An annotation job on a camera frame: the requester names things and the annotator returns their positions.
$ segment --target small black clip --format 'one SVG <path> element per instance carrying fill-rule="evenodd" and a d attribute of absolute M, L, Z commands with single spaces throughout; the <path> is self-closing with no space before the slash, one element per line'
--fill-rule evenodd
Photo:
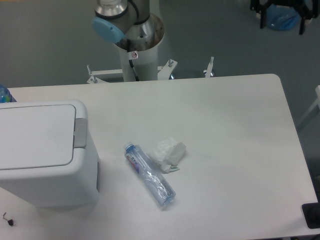
<path fill-rule="evenodd" d="M 6 220 L 11 227 L 13 227 L 15 225 L 14 221 L 12 219 L 10 220 L 6 219 L 5 215 L 6 215 L 6 212 L 3 214 L 2 218 Z"/>

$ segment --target gray floor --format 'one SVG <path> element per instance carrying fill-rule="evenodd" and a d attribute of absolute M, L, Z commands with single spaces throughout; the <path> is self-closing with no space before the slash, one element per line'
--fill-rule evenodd
<path fill-rule="evenodd" d="M 178 61 L 177 78 L 202 77 L 210 56 L 216 76 L 273 73 L 294 121 L 320 85 L 320 18 L 289 31 L 259 29 L 249 0 L 150 0 L 165 24 L 159 64 Z M 84 84 L 91 70 L 119 69 L 116 49 L 91 28 L 94 0 L 0 2 L 0 82 L 8 87 Z M 320 175 L 320 115 L 299 135 Z"/>

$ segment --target black cable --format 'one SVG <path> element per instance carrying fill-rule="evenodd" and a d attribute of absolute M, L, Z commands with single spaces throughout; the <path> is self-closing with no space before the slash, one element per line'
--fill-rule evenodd
<path fill-rule="evenodd" d="M 139 13 L 139 9 L 138 9 L 137 5 L 134 3 L 133 0 L 128 0 L 128 2 L 131 3 L 131 5 L 133 6 L 133 8 L 136 12 L 136 19 L 138 19 L 140 16 L 140 13 Z"/>
<path fill-rule="evenodd" d="M 126 52 L 129 53 L 130 52 L 130 40 L 128 39 L 126 41 Z M 132 71 L 133 71 L 133 74 L 134 74 L 134 78 L 137 82 L 140 81 L 138 75 L 137 75 L 137 72 L 136 72 L 136 69 L 135 69 L 135 66 L 134 66 L 134 62 L 132 61 L 132 59 L 129 60 L 129 64 L 130 64 L 130 67 L 132 68 Z"/>
<path fill-rule="evenodd" d="M 310 238 L 310 240 L 316 240 L 318 237 L 320 237 L 320 234 L 313 236 L 312 238 Z"/>

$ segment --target bottle cap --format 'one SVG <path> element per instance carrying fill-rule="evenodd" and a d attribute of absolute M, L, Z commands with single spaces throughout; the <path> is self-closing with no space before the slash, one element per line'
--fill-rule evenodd
<path fill-rule="evenodd" d="M 127 151 L 127 149 L 130 148 L 130 147 L 133 146 L 133 145 L 134 145 L 134 144 L 129 141 L 127 144 L 125 144 L 125 145 L 123 146 L 123 148 Z"/>

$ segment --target light blue joint cap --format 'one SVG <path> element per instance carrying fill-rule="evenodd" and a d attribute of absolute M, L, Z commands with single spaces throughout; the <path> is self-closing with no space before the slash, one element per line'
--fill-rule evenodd
<path fill-rule="evenodd" d="M 92 28 L 100 37 L 111 43 L 117 43 L 125 37 L 119 28 L 99 17 L 92 20 Z"/>

